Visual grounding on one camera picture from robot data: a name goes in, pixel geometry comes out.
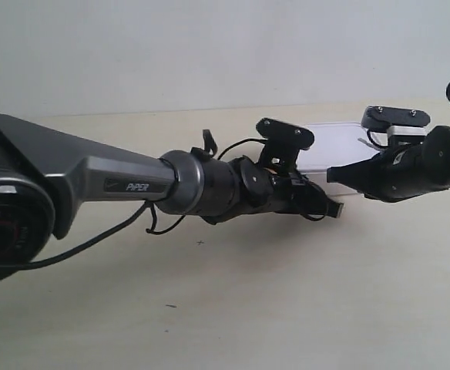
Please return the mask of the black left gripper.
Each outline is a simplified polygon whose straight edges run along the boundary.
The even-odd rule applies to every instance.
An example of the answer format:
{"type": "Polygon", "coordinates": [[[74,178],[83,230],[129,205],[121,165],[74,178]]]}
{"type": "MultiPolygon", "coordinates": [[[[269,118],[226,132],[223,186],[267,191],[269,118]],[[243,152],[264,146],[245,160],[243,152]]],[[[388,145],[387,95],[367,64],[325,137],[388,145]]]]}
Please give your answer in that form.
{"type": "Polygon", "coordinates": [[[306,176],[290,174],[288,177],[270,177],[273,193],[268,197],[266,210],[278,214],[322,216],[339,218],[344,204],[317,188],[306,176]]]}

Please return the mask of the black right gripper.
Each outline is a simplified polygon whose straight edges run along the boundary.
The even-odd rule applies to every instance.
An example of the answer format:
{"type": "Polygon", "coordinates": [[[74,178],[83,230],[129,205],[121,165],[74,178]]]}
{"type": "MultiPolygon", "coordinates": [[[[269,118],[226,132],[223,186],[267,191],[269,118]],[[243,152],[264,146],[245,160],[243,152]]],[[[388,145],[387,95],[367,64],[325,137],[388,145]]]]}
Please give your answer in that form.
{"type": "Polygon", "coordinates": [[[327,169],[327,182],[339,183],[364,197],[397,203],[429,193],[419,146],[386,150],[369,160],[327,169]]]}

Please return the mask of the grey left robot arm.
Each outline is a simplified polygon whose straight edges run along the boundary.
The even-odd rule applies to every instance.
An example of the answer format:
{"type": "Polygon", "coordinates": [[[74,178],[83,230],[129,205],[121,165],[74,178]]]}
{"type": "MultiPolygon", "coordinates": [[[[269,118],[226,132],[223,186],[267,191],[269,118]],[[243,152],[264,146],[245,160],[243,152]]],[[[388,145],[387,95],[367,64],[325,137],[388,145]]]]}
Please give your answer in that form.
{"type": "Polygon", "coordinates": [[[91,247],[89,240],[38,259],[50,237],[68,234],[86,202],[139,201],[151,214],[197,216],[212,225],[264,213],[339,217],[342,204],[297,168],[314,134],[274,119],[256,129],[258,160],[225,160],[209,130],[201,147],[154,158],[0,113],[0,281],[91,247]]]}

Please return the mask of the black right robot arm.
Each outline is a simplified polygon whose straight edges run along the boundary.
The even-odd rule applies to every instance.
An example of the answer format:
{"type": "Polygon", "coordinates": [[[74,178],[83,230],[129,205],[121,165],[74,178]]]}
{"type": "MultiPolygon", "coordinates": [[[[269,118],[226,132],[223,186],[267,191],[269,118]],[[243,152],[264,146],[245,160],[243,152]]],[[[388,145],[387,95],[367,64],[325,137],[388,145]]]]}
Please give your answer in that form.
{"type": "Polygon", "coordinates": [[[368,199],[397,203],[450,189],[450,126],[436,126],[420,143],[392,145],[372,158],[327,170],[368,199]]]}

